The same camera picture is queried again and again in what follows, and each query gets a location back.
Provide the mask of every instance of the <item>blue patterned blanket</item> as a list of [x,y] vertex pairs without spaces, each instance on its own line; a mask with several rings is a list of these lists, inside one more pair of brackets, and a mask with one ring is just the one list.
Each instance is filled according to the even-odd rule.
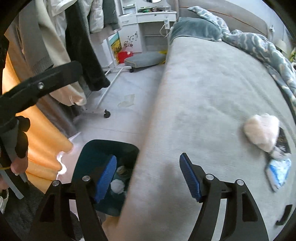
[[223,34],[222,40],[224,42],[252,55],[266,66],[270,75],[280,87],[291,109],[294,121],[296,122],[295,70],[289,60],[276,49],[274,44],[269,42],[269,40],[261,34],[244,33],[237,29],[230,32],[226,22],[222,18],[215,16],[199,6],[190,7],[188,10],[197,13],[200,18],[220,28]]

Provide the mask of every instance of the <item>white cable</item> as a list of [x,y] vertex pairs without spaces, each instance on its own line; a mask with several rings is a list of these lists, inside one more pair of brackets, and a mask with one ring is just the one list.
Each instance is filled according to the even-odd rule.
[[166,30],[166,35],[164,36],[162,33],[161,33],[161,30],[163,29],[163,27],[165,26],[165,24],[161,27],[161,29],[159,30],[159,33],[160,33],[160,35],[162,36],[162,37],[167,37],[168,35],[169,35],[169,31],[168,30]]
[[163,27],[165,26],[165,24],[161,27],[161,29],[159,30],[159,33],[162,37],[164,37],[164,35],[161,33],[161,30],[163,29]]

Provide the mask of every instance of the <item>electrical outlet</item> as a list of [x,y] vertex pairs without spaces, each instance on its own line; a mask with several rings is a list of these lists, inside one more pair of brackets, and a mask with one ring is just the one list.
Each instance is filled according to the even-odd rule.
[[168,19],[165,19],[165,29],[170,29],[170,22],[168,21]]
[[274,26],[272,25],[270,28],[269,28],[269,30],[271,31],[271,32],[275,32],[275,30],[274,30]]

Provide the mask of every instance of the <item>white metal pole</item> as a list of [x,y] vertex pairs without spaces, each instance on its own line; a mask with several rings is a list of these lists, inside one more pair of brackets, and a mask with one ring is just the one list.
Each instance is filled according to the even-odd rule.
[[110,69],[108,69],[108,71],[106,72],[105,76],[106,76],[107,74],[109,74],[109,73],[110,73],[110,71],[111,71],[111,70],[110,70]]
[[116,81],[116,79],[119,76],[119,74],[121,73],[121,71],[122,71],[122,69],[119,70],[119,72],[117,73],[117,75],[114,77],[114,79],[112,80],[112,82],[110,83],[110,85],[108,86],[108,88],[106,89],[106,91],[104,92],[104,94],[102,95],[102,97],[100,98],[99,102],[97,103],[95,109],[97,109],[100,106],[101,102],[103,101],[103,99],[106,96],[106,94],[109,92],[111,86],[114,84],[114,82]]

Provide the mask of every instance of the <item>desk drawer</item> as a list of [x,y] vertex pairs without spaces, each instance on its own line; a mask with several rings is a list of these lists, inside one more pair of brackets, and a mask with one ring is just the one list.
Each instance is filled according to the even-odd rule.
[[129,16],[129,15],[125,16],[125,15],[123,15],[123,16],[120,16],[119,19],[121,21],[122,26],[137,23],[137,17],[136,16]]
[[155,14],[143,14],[137,16],[138,23],[147,23],[147,22],[163,22],[166,18],[170,22],[176,21],[176,14],[175,13],[155,13]]

